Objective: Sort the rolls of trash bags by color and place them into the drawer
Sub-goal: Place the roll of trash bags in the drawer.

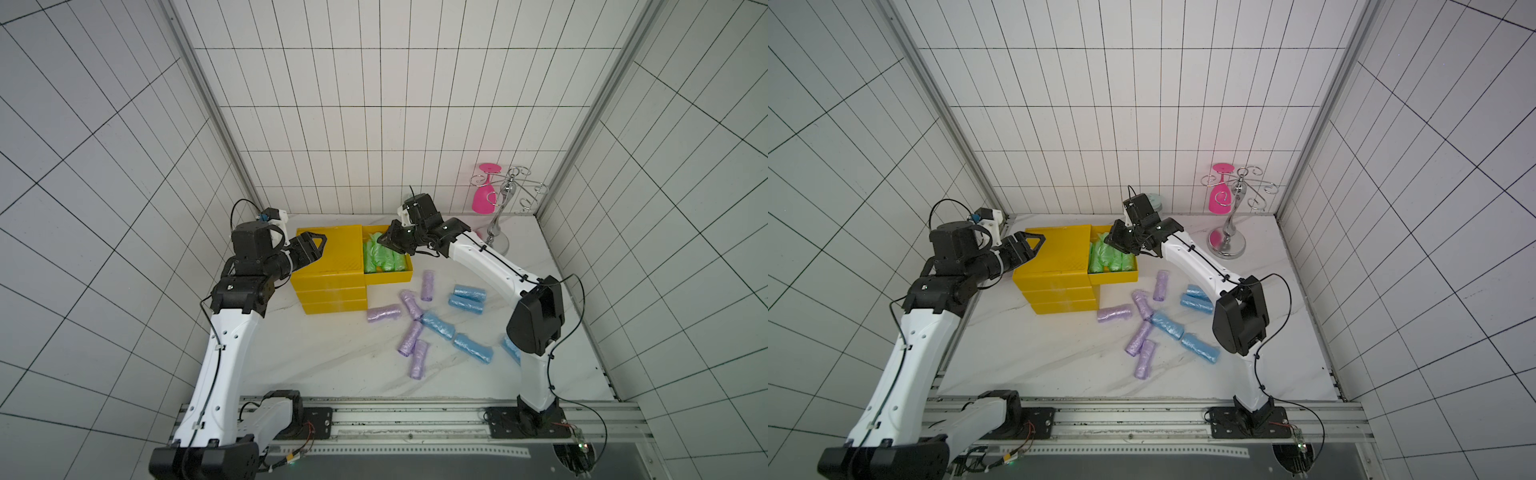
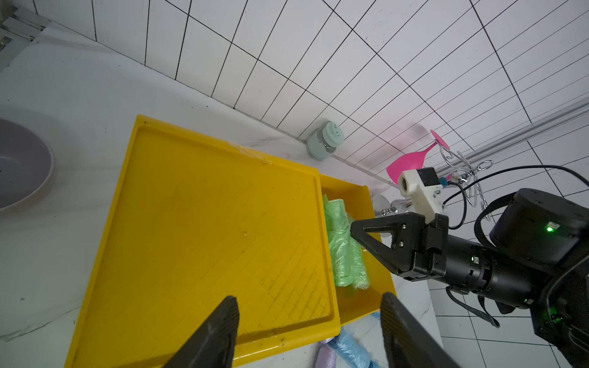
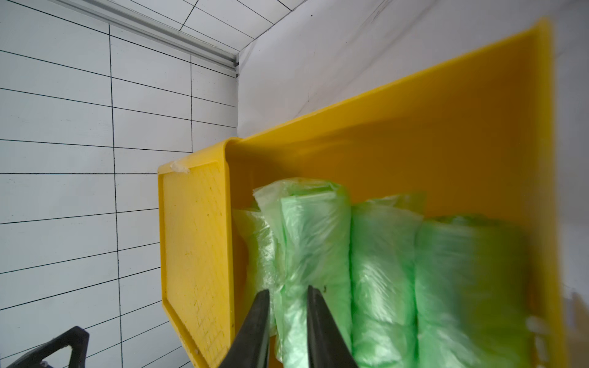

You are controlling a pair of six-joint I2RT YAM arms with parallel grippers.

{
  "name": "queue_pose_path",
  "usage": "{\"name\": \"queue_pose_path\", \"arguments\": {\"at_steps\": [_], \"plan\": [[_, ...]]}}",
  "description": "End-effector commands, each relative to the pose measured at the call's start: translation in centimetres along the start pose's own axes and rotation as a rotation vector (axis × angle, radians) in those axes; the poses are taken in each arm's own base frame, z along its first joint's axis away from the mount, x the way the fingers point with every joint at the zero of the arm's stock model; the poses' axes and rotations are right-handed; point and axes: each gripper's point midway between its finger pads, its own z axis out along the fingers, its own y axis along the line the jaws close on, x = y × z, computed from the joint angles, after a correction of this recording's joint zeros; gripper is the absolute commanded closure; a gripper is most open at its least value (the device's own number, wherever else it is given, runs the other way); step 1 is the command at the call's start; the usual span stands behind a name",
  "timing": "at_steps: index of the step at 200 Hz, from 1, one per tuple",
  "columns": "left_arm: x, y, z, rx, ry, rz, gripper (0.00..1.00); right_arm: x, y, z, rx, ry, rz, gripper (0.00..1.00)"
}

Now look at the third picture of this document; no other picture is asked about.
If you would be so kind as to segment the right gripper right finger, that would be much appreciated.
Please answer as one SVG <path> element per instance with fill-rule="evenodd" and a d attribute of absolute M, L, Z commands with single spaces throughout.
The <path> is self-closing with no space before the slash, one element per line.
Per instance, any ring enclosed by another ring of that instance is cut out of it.
<path fill-rule="evenodd" d="M 308 287 L 308 366 L 358 368 L 321 292 Z"/>

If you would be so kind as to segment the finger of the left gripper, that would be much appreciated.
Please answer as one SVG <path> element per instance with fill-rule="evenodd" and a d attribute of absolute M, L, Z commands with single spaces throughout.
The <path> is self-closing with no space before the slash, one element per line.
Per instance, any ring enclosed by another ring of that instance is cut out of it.
<path fill-rule="evenodd" d="M 90 334 L 75 326 L 18 358 L 8 368 L 51 367 L 46 358 L 66 347 L 71 348 L 68 367 L 85 368 L 89 340 Z"/>

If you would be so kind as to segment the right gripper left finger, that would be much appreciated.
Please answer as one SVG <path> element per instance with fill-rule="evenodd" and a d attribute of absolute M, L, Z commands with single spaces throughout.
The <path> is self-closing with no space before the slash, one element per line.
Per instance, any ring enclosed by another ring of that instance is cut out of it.
<path fill-rule="evenodd" d="M 219 368 L 267 368 L 270 293 L 259 291 Z"/>

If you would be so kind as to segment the green bag roll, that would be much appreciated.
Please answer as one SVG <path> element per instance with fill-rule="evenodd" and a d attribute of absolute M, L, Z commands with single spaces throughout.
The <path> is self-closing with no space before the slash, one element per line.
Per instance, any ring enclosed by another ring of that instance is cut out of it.
<path fill-rule="evenodd" d="M 256 294 L 269 290 L 269 336 L 274 337 L 277 335 L 274 294 L 279 286 L 279 273 L 275 262 L 277 240 L 259 209 L 234 209 L 233 220 L 248 249 L 242 310 L 247 314 Z"/>
<path fill-rule="evenodd" d="M 282 179 L 253 195 L 277 239 L 279 286 L 274 293 L 279 360 L 307 367 L 308 288 L 318 289 L 351 346 L 351 200 L 340 184 Z"/>
<path fill-rule="evenodd" d="M 421 367 L 530 367 L 525 237 L 485 216 L 425 220 L 416 239 Z"/>
<path fill-rule="evenodd" d="M 351 218 L 352 354 L 360 367 L 417 366 L 415 240 L 423 193 L 354 205 Z"/>

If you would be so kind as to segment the green bag roll top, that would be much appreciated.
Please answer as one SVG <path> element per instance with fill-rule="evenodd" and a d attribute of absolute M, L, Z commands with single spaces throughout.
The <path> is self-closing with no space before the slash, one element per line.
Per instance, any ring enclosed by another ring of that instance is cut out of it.
<path fill-rule="evenodd" d="M 525 237 L 485 216 L 425 220 L 416 239 L 421 367 L 530 367 Z"/>

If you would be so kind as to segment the yellow top drawer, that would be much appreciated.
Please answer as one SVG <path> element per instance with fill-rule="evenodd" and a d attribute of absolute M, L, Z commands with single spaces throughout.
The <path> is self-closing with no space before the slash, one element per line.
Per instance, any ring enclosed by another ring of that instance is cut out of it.
<path fill-rule="evenodd" d="M 528 233 L 530 301 L 550 367 L 569 365 L 559 268 L 552 24 L 375 88 L 226 148 L 228 199 L 326 179 L 354 202 L 426 193 L 426 214 L 475 213 Z"/>

